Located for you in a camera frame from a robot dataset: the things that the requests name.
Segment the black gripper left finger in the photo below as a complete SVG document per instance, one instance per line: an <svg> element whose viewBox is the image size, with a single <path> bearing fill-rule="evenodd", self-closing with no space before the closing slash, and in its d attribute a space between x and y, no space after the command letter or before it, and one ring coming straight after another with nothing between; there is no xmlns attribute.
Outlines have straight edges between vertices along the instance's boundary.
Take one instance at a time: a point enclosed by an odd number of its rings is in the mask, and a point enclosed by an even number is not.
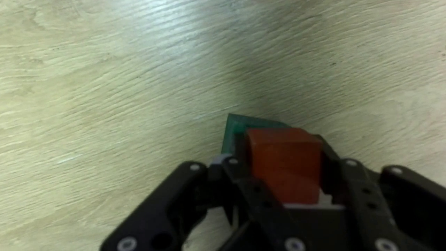
<svg viewBox="0 0 446 251"><path fill-rule="evenodd" d="M213 208L221 208L234 228L217 251L306 251L305 237L281 204L234 158L210 166L181 163L99 251L182 251Z"/></svg>

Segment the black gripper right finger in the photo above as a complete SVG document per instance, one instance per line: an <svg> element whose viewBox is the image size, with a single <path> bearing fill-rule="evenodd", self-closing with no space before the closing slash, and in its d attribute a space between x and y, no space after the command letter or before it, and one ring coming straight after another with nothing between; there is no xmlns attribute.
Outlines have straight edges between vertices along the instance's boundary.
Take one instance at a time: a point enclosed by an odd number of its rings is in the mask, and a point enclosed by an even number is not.
<svg viewBox="0 0 446 251"><path fill-rule="evenodd" d="M322 141L322 191L348 215L358 251L446 251L446 188L401 165L373 172Z"/></svg>

